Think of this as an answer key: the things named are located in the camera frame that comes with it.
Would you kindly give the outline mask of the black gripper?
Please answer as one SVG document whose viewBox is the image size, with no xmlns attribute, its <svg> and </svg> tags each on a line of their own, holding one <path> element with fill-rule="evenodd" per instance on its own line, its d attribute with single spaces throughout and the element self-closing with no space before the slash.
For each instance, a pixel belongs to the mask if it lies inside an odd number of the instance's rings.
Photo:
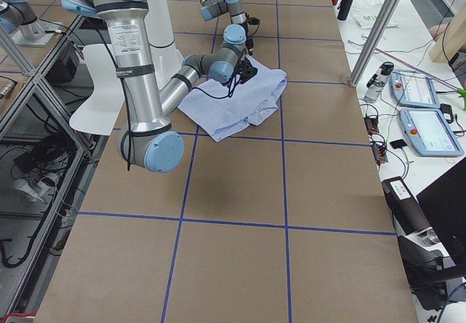
<svg viewBox="0 0 466 323">
<path fill-rule="evenodd" d="M 248 23 L 243 23 L 242 27 L 245 30 L 245 37 L 246 37 L 245 48 L 248 52 L 248 55 L 252 55 L 253 50 L 254 50 L 254 43 L 253 43 L 253 37 L 249 33 Z"/>
<path fill-rule="evenodd" d="M 258 73 L 258 69 L 254 67 L 251 63 L 241 63 L 239 65 L 238 75 L 239 77 L 239 84 L 245 84 L 249 80 L 251 80 L 256 74 Z"/>
</svg>

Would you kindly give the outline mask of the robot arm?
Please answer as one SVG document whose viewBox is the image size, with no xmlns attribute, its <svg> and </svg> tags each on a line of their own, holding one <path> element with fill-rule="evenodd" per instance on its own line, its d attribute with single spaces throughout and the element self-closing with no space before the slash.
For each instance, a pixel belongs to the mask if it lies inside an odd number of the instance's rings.
<svg viewBox="0 0 466 323">
<path fill-rule="evenodd" d="M 200 0 L 201 14 L 212 20 L 229 14 L 220 49 L 211 54 L 190 55 L 164 87 L 157 84 L 157 67 L 145 24 L 149 0 L 61 0 L 64 9 L 77 15 L 103 20 L 111 40 L 107 48 L 122 85 L 127 111 L 127 130 L 120 139 L 120 155 L 127 166 L 151 172 L 176 168 L 184 153 L 182 137 L 172 130 L 170 113 L 208 76 L 233 88 L 257 73 L 246 56 L 253 42 L 248 33 L 249 16 L 242 0 Z"/>
<path fill-rule="evenodd" d="M 231 23 L 241 25 L 245 29 L 248 54 L 254 50 L 253 35 L 249 31 L 250 25 L 260 26 L 261 21 L 257 17 L 250 16 L 242 5 L 242 0 L 200 0 L 200 13 L 204 21 L 210 21 L 224 14 L 230 16 Z"/>
</svg>

